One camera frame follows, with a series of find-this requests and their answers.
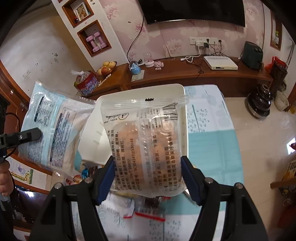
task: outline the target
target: teal tablecloth stripe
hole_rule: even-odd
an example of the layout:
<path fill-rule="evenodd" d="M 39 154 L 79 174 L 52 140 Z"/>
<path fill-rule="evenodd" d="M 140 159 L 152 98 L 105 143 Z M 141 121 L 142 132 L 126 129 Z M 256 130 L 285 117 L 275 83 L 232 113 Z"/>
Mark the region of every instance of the teal tablecloth stripe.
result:
<path fill-rule="evenodd" d="M 206 177 L 227 185 L 244 182 L 235 130 L 192 133 L 188 134 L 188 138 L 188 158 Z M 190 215 L 200 212 L 200 207 L 191 203 L 184 194 L 172 197 L 163 206 L 167 214 Z M 221 203 L 221 210 L 225 210 L 225 203 Z"/>

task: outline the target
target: pink dumbbell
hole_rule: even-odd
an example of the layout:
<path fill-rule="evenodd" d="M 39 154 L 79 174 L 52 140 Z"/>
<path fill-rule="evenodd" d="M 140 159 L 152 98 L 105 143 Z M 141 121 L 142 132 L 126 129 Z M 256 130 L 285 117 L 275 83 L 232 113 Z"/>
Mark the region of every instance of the pink dumbbell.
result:
<path fill-rule="evenodd" d="M 87 42 L 91 42 L 91 45 L 93 46 L 93 52 L 97 52 L 100 50 L 100 47 L 98 47 L 95 42 L 94 42 L 94 37 L 93 36 L 89 36 L 87 39 L 86 39 Z"/>
<path fill-rule="evenodd" d="M 95 42 L 96 42 L 96 44 L 98 45 L 98 46 L 100 46 L 101 48 L 105 48 L 106 46 L 107 46 L 107 44 L 104 42 L 104 40 L 102 39 L 102 37 L 100 36 L 101 35 L 101 33 L 100 32 L 96 32 L 95 34 L 94 34 L 94 37 L 95 37 Z"/>

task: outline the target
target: blue gripper pad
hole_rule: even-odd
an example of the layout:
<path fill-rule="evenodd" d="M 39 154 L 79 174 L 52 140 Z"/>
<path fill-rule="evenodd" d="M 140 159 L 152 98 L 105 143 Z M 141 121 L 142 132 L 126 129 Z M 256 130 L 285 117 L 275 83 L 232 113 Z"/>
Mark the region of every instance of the blue gripper pad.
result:
<path fill-rule="evenodd" d="M 115 178 L 114 171 L 114 160 L 112 160 L 111 165 L 109 166 L 100 186 L 99 186 L 99 196 L 98 196 L 98 204 L 100 205 L 102 201 L 106 200 L 107 195 L 109 193 L 112 182 Z"/>
<path fill-rule="evenodd" d="M 185 184 L 188 188 L 191 199 L 193 201 L 195 201 L 197 203 L 197 205 L 200 205 L 200 203 L 201 203 L 201 198 L 199 195 L 200 188 L 193 177 L 193 173 L 190 171 L 190 168 L 186 164 L 185 158 L 187 158 L 187 157 L 181 157 L 182 177 L 183 177 Z"/>

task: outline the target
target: white storage box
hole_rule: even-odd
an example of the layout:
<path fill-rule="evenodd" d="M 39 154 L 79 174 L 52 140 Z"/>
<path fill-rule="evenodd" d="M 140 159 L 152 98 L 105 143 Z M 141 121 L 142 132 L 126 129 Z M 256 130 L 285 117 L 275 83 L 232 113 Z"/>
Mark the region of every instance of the white storage box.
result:
<path fill-rule="evenodd" d="M 149 99 L 159 97 L 174 97 L 185 94 L 180 84 L 157 85 L 134 90 L 121 91 L 99 97 L 94 111 L 90 115 L 81 136 L 78 151 L 82 160 L 105 164 L 112 155 L 108 136 L 103 126 L 101 103 L 103 100 Z M 188 155 L 188 131 L 186 107 L 181 108 L 181 150 L 182 155 Z"/>

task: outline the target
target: television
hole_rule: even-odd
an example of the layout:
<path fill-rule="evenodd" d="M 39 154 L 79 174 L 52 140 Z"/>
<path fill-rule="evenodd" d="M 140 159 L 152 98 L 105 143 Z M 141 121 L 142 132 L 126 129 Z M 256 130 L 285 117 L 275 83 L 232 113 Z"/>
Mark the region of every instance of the television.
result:
<path fill-rule="evenodd" d="M 213 20 L 245 26 L 242 0 L 139 0 L 147 24 Z"/>

